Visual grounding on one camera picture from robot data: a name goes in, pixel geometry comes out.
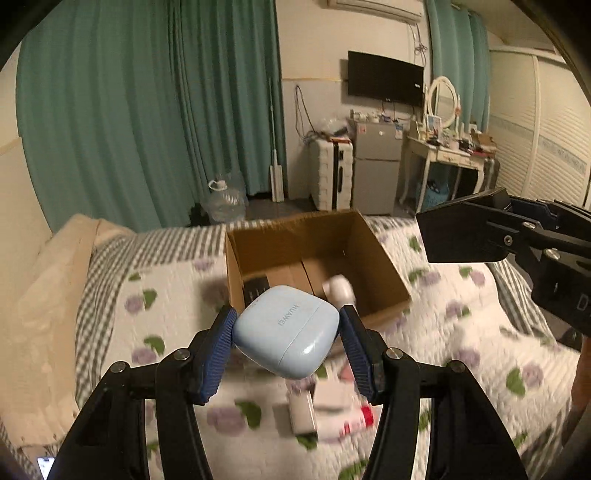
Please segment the white bottle red cap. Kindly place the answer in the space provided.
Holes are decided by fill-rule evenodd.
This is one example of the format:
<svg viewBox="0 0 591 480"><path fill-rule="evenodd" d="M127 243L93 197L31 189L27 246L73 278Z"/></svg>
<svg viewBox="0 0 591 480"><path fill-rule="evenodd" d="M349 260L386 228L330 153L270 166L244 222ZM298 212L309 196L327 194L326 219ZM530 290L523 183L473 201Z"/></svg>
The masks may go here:
<svg viewBox="0 0 591 480"><path fill-rule="evenodd" d="M376 413L372 406L362 405L339 413L318 414L315 423L318 441L335 442L372 427Z"/></svg>

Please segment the white small box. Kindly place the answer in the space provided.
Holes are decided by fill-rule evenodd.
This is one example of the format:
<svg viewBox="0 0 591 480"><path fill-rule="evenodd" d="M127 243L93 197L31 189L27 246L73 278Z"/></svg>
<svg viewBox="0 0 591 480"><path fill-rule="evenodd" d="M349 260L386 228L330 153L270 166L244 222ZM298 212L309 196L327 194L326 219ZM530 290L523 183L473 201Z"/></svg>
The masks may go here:
<svg viewBox="0 0 591 480"><path fill-rule="evenodd" d="M312 403L315 410L346 410L356 403L356 389L351 382L319 379L315 383Z"/></svg>

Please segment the white charger block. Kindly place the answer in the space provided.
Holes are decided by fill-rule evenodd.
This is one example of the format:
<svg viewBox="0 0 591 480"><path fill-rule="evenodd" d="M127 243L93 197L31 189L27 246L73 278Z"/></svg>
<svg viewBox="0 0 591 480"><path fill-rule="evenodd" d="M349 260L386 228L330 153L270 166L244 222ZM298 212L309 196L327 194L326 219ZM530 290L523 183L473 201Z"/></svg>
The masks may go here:
<svg viewBox="0 0 591 480"><path fill-rule="evenodd" d="M315 408L311 393L290 392L287 394L288 413L290 414L291 430L295 436L317 432L315 425Z"/></svg>

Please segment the light blue earbuds case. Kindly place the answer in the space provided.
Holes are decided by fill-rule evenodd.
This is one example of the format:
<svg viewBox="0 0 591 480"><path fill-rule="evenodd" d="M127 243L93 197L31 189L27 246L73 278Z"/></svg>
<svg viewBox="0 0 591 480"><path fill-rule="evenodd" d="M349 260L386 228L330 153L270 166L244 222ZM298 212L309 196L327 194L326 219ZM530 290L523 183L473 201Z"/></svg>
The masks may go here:
<svg viewBox="0 0 591 480"><path fill-rule="evenodd" d="M247 306L232 331L242 354L277 376L311 376L338 334L339 312L329 302L290 286L274 286Z"/></svg>

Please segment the blue laundry basket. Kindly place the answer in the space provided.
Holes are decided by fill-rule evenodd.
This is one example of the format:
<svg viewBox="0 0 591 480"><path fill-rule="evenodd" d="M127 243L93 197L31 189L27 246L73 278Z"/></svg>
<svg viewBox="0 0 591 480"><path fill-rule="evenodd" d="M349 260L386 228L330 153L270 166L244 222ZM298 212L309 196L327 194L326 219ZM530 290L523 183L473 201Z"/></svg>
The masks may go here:
<svg viewBox="0 0 591 480"><path fill-rule="evenodd" d="M422 210L436 207L447 202L450 198L449 182L430 179L427 182L426 192L423 198Z"/></svg>

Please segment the beige blanket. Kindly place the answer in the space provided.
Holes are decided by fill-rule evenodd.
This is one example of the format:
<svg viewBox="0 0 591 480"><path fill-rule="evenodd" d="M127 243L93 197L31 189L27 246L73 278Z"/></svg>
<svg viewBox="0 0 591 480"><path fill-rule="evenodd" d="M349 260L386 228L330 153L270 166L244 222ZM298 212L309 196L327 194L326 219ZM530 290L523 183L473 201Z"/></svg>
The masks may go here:
<svg viewBox="0 0 591 480"><path fill-rule="evenodd" d="M1 333L1 420L17 448L62 439L78 415L75 327L94 248L132 231L76 214L40 250Z"/></svg>

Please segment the silver mini fridge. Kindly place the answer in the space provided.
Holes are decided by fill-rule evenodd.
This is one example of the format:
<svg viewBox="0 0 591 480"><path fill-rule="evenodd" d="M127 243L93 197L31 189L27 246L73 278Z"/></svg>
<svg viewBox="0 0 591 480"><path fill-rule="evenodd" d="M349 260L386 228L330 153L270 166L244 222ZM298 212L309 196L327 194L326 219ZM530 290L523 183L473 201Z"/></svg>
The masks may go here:
<svg viewBox="0 0 591 480"><path fill-rule="evenodd" d="M353 209L389 215L397 198L403 139L394 124L353 121Z"/></svg>

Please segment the white rounded device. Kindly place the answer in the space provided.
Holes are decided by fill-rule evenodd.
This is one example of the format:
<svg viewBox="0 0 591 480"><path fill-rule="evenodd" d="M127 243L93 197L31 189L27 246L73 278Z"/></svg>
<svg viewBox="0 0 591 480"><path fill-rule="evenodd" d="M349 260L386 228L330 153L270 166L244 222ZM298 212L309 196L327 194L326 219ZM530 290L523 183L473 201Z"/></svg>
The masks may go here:
<svg viewBox="0 0 591 480"><path fill-rule="evenodd" d="M342 274L332 276L322 283L322 291L328 302L338 310L346 305L356 305L356 295L353 286Z"/></svg>

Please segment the white suitcase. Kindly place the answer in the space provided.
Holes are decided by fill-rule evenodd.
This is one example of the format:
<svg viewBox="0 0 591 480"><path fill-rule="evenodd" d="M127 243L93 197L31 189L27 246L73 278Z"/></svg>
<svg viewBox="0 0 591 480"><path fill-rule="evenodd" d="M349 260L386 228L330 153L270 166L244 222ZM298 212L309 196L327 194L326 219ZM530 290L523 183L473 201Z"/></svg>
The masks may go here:
<svg viewBox="0 0 591 480"><path fill-rule="evenodd" d="M353 188L353 144L315 139L308 145L308 188L320 211L349 210Z"/></svg>

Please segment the teal right curtain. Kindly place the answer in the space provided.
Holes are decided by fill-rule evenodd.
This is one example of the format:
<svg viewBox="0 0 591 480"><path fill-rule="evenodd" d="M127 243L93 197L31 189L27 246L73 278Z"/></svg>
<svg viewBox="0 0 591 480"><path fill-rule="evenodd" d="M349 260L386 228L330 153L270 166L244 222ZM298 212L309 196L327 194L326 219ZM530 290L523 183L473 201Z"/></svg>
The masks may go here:
<svg viewBox="0 0 591 480"><path fill-rule="evenodd" d="M432 72L446 76L461 97L460 121L488 128L490 103L490 50L482 17L451 1L425 2L428 16Z"/></svg>

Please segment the teal curtain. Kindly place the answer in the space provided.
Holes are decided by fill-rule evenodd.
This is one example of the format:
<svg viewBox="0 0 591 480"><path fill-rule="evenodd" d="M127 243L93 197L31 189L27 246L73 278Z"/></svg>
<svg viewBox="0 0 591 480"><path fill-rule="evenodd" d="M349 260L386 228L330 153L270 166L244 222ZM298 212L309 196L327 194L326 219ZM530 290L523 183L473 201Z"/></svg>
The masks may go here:
<svg viewBox="0 0 591 480"><path fill-rule="evenodd" d="M272 1L63 1L23 39L19 134L52 230L184 226L211 180L286 159Z"/></svg>
<svg viewBox="0 0 591 480"><path fill-rule="evenodd" d="M488 128L490 103L490 50L482 17L451 1L425 2L428 16L432 72L446 76L461 97L460 121Z"/></svg>

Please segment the white folded rack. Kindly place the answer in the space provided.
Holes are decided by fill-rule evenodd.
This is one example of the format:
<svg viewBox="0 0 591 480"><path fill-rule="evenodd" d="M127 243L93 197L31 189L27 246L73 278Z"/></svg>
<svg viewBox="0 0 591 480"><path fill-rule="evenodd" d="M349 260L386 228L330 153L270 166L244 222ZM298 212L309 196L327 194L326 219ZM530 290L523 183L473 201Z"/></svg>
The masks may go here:
<svg viewBox="0 0 591 480"><path fill-rule="evenodd" d="M283 190L283 167L280 165L277 158L277 150L273 149L273 161L270 164L270 187L271 199L274 203L281 203L284 201Z"/></svg>

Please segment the black remote control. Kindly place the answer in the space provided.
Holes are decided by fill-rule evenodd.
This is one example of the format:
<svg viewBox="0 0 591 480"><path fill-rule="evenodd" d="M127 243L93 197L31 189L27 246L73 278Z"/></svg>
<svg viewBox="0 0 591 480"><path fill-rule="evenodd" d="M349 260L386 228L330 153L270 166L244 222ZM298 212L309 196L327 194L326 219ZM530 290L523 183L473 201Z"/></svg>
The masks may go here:
<svg viewBox="0 0 591 480"><path fill-rule="evenodd" d="M252 277L242 285L242 295L243 301L245 301L245 307L252 304L253 301L256 301L260 295L266 292L266 290L270 289L270 282L267 279L266 275L261 275L257 277Z"/></svg>

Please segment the white air conditioner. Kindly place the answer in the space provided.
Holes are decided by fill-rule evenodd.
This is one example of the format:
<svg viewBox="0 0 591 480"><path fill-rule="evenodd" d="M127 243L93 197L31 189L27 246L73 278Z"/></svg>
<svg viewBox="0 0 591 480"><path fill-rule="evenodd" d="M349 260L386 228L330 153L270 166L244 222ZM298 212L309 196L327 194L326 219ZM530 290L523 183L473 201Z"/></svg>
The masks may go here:
<svg viewBox="0 0 591 480"><path fill-rule="evenodd" d="M329 8L355 11L384 18L419 24L425 13L417 0L328 0Z"/></svg>

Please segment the clear water jug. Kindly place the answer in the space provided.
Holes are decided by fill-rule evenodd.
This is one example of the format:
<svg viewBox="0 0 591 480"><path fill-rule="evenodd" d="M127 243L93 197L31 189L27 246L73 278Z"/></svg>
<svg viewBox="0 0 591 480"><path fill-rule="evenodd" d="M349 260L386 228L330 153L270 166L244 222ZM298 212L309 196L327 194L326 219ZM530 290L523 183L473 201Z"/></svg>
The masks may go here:
<svg viewBox="0 0 591 480"><path fill-rule="evenodd" d="M204 210L213 224L229 224L245 220L246 198L238 188L225 180L208 182L209 196Z"/></svg>

